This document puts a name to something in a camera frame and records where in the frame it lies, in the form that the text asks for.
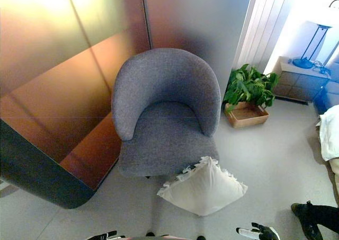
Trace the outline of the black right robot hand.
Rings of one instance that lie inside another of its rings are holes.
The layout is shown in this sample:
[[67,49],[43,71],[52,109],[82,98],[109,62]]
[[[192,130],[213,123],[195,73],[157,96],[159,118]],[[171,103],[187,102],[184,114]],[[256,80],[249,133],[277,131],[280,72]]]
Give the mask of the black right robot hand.
[[263,226],[261,224],[254,222],[252,222],[251,225],[253,227],[251,230],[237,227],[236,232],[249,239],[261,239],[261,240],[280,239],[279,234],[273,227]]

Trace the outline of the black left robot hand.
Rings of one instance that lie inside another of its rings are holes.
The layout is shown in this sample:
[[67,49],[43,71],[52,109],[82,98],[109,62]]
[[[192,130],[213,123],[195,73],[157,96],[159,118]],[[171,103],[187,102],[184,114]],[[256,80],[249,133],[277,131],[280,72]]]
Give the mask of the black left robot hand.
[[107,239],[120,239],[120,238],[125,238],[125,236],[118,235],[118,232],[116,230],[113,230],[113,231],[109,231],[109,232],[102,233],[99,235],[91,236],[87,238],[86,240],[107,240]]

